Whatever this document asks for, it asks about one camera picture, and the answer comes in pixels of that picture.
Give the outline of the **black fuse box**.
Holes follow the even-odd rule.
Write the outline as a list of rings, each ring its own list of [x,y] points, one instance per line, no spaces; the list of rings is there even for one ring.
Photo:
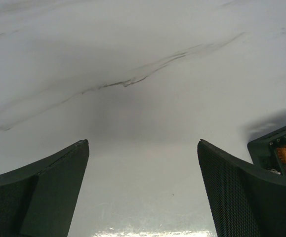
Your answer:
[[[253,164],[286,176],[286,164],[279,159],[277,148],[286,145],[286,126],[248,142],[247,148]]]

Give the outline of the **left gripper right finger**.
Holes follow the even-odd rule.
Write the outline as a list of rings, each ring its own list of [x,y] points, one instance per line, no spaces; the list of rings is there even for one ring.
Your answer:
[[[286,237],[286,177],[206,140],[197,153],[219,237]]]

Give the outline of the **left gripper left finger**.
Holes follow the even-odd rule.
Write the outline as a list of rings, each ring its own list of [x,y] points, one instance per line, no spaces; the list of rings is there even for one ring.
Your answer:
[[[0,174],[0,237],[66,237],[89,158],[87,140]]]

